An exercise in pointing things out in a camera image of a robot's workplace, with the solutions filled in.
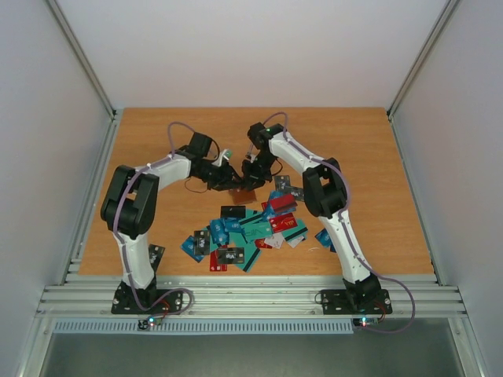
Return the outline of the brown leather card holder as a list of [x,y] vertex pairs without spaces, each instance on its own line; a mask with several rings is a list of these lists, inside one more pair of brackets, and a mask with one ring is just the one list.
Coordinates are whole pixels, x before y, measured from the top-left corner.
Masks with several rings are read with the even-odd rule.
[[229,194],[232,198],[233,204],[236,206],[254,203],[257,200],[254,190],[248,191],[246,189],[235,188],[229,190]]

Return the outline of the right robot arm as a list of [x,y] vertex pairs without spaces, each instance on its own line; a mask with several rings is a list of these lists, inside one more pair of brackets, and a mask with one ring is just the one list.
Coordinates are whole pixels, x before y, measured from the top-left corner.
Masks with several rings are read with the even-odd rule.
[[263,123],[256,123],[250,126],[248,138],[259,153],[252,161],[242,163],[245,188],[256,189],[269,181],[271,167],[277,159],[282,159],[301,174],[304,203],[310,214],[318,218],[328,231],[343,267],[346,302],[352,310],[368,309],[374,303],[375,295],[369,286],[356,285],[367,274],[359,272],[359,247],[347,223],[350,195],[337,161],[322,159],[298,144],[280,124],[267,128]]

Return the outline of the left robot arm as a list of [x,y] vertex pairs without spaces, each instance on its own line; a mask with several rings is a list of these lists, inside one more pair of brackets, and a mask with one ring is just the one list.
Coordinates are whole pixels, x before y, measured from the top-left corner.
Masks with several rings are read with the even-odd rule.
[[148,243],[159,191],[192,177],[216,191],[240,186],[241,179],[229,163],[229,149],[218,149],[214,158],[207,156],[214,143],[211,137],[195,133],[187,145],[172,150],[166,157],[141,167],[121,165],[112,175],[101,206],[101,219],[119,247],[122,287],[131,305],[141,313],[154,310],[160,300]]

